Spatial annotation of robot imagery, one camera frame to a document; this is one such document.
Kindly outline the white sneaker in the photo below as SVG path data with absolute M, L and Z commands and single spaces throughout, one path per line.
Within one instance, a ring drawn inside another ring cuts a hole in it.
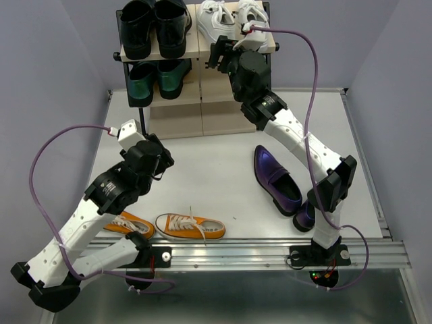
M 196 12 L 196 19 L 198 30 L 210 45 L 220 36 L 234 39 L 236 35 L 234 17 L 224 1 L 203 1 Z
M 238 2 L 236 21 L 241 29 L 241 25 L 251 20 L 257 20 L 266 23 L 269 29 L 269 17 L 265 10 L 258 4 L 257 1 L 253 0 L 241 0 Z M 269 46 L 269 37 L 271 34 L 267 32 L 267 44 Z

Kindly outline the purple loafer one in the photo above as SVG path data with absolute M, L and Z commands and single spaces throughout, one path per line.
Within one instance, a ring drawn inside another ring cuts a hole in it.
M 309 232 L 315 226 L 315 208 L 306 200 L 293 218 L 294 227 L 300 232 Z
M 253 163 L 257 182 L 279 212 L 286 217 L 295 215 L 302 205 L 302 193 L 289 171 L 262 145 L 256 146 Z

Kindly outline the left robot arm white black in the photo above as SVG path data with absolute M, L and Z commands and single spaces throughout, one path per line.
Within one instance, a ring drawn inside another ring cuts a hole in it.
M 155 282 L 154 274 L 135 277 L 115 269 L 128 265 L 169 266 L 161 257 L 169 249 L 153 248 L 136 230 L 103 250 L 81 255 L 106 225 L 147 194 L 152 182 L 174 164 L 171 153 L 155 134 L 140 135 L 120 155 L 122 161 L 96 177 L 86 189 L 70 219 L 54 231 L 53 239 L 35 257 L 11 268 L 16 281 L 29 289 L 35 305 L 52 313 L 62 311 L 102 275 L 117 275 L 134 289 L 145 290 Z

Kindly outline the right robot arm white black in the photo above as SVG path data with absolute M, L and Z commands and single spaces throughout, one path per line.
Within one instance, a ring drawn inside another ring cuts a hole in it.
M 340 236 L 340 210 L 352 185 L 356 159 L 327 148 L 288 110 L 269 85 L 271 68 L 249 37 L 220 36 L 211 45 L 208 68 L 229 77 L 234 99 L 246 119 L 281 143 L 309 171 L 312 188 L 303 196 L 287 169 L 263 146 L 254 150 L 254 174 L 282 215 L 292 218 L 300 232 L 313 231 L 306 246 L 290 249 L 293 268 L 348 266 L 347 246 Z

